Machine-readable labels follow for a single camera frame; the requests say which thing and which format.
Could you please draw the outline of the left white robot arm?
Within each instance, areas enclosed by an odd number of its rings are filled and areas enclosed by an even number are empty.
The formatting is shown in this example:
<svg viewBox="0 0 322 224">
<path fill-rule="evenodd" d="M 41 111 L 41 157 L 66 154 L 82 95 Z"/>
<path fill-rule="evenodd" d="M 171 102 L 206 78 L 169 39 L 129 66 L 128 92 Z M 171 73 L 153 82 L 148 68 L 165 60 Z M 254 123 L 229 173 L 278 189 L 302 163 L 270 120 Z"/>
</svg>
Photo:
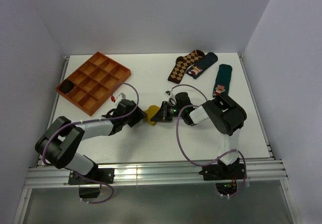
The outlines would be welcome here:
<svg viewBox="0 0 322 224">
<path fill-rule="evenodd" d="M 147 114 L 134 101 L 121 100 L 99 119 L 72 122 L 58 117 L 35 144 L 35 151 L 57 169 L 69 169 L 80 174 L 86 183 L 97 180 L 97 164 L 88 157 L 77 153 L 83 140 L 97 136 L 112 136 L 125 125 L 133 127 Z"/>
</svg>

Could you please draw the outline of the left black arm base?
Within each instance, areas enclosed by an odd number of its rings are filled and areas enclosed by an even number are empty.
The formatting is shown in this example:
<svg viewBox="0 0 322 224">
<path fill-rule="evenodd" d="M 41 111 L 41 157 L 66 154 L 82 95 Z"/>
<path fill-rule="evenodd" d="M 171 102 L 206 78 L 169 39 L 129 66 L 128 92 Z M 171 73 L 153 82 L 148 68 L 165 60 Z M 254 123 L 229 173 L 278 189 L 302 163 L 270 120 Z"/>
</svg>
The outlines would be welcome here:
<svg viewBox="0 0 322 224">
<path fill-rule="evenodd" d="M 101 204 L 110 200 L 115 190 L 111 186 L 114 182 L 113 168 L 100 169 L 94 168 L 87 175 L 82 175 L 76 171 L 70 171 L 68 185 L 78 186 L 78 195 L 80 200 L 87 204 Z M 98 200 L 103 187 L 110 189 L 108 197 Z"/>
</svg>

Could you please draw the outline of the yellow sock with character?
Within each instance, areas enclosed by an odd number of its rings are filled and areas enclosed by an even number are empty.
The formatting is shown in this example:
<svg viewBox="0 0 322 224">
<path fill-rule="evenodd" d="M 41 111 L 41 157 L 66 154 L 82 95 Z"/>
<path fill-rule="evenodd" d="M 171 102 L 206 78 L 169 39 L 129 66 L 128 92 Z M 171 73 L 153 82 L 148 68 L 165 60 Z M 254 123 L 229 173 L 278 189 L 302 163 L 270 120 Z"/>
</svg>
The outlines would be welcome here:
<svg viewBox="0 0 322 224">
<path fill-rule="evenodd" d="M 156 105 L 151 105 L 149 106 L 149 108 L 147 110 L 145 110 L 146 113 L 146 117 L 144 118 L 144 120 L 154 126 L 156 124 L 155 121 L 152 121 L 152 117 L 160 110 L 160 107 L 156 106 Z"/>
</svg>

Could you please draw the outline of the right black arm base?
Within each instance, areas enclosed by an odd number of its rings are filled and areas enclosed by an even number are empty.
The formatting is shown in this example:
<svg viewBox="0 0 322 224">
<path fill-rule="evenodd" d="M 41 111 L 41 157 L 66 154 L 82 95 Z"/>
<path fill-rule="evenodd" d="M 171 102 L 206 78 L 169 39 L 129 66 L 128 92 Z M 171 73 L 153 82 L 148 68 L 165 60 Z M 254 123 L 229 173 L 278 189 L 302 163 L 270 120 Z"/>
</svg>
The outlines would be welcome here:
<svg viewBox="0 0 322 224">
<path fill-rule="evenodd" d="M 246 169 L 238 158 L 230 165 L 218 161 L 217 164 L 203 167 L 199 175 L 203 176 L 204 181 L 225 181 L 224 183 L 216 183 L 215 186 L 219 194 L 228 196 L 238 191 L 238 180 L 246 180 Z"/>
</svg>

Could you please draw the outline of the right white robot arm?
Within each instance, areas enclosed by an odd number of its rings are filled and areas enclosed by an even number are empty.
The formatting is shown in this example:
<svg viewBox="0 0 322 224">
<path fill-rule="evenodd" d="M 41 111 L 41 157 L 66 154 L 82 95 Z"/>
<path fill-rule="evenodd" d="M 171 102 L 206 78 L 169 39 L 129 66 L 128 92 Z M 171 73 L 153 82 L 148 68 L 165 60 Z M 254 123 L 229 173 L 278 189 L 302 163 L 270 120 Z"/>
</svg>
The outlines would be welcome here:
<svg viewBox="0 0 322 224">
<path fill-rule="evenodd" d="M 160 107 L 148 114 L 148 120 L 172 122 L 174 118 L 183 120 L 188 126 L 197 125 L 210 120 L 221 134 L 220 152 L 217 163 L 218 174 L 222 178 L 230 178 L 235 173 L 235 165 L 239 163 L 238 142 L 240 130 L 247 119 L 245 110 L 225 93 L 220 93 L 200 106 L 193 106 L 188 93 L 177 93 L 174 98 L 163 101 Z"/>
</svg>

